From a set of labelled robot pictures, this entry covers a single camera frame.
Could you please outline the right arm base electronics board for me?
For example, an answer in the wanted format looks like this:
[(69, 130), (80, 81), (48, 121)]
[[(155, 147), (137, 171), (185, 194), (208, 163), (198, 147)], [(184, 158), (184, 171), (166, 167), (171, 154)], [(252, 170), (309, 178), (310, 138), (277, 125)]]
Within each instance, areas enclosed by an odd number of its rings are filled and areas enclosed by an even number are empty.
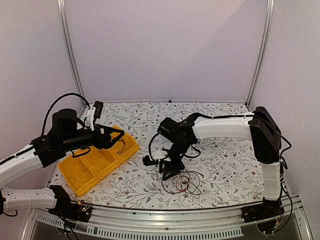
[(245, 223), (256, 223), (258, 231), (267, 236), (274, 235), (282, 230), (290, 221), (293, 214), (293, 201), (290, 198), (290, 210), (285, 220), (285, 208), (281, 201), (263, 199), (262, 203), (245, 206), (241, 209), (241, 218)]

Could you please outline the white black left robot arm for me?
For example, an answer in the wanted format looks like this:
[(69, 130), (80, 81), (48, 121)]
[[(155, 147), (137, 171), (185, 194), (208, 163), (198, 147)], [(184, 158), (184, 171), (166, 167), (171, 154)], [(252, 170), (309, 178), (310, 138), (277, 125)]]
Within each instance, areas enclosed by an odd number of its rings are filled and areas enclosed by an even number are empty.
[(20, 151), (0, 162), (0, 213), (7, 215), (20, 209), (46, 208), (59, 217), (70, 217), (76, 203), (60, 185), (42, 189), (10, 190), (5, 185), (19, 177), (46, 168), (76, 150), (110, 149), (125, 134), (121, 129), (95, 123), (96, 109), (82, 121), (74, 109), (65, 108), (52, 115), (48, 134), (33, 139)]

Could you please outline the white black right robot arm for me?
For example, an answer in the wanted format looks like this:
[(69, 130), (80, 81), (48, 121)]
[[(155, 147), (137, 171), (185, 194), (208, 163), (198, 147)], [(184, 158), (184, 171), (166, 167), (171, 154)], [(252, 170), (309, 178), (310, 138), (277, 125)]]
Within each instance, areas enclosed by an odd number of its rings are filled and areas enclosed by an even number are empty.
[(284, 214), (283, 179), (284, 170), (288, 168), (284, 152), (292, 148), (292, 144), (265, 107), (258, 106), (254, 111), (234, 115), (207, 116), (196, 112), (181, 121), (166, 117), (160, 122), (157, 135), (172, 144), (166, 156), (159, 160), (164, 181), (185, 169), (182, 159), (200, 140), (250, 141), (254, 157), (261, 166), (264, 194), (262, 203), (242, 209), (242, 217), (256, 220)]

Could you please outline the left arm base electronics board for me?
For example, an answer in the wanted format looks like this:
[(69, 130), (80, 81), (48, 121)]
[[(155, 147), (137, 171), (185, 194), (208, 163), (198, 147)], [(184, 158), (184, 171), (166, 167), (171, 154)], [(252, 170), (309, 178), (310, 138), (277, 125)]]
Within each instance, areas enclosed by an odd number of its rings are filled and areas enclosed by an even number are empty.
[(72, 201), (69, 198), (60, 198), (56, 201), (55, 207), (48, 209), (48, 212), (63, 219), (88, 223), (93, 210), (92, 206), (84, 200)]

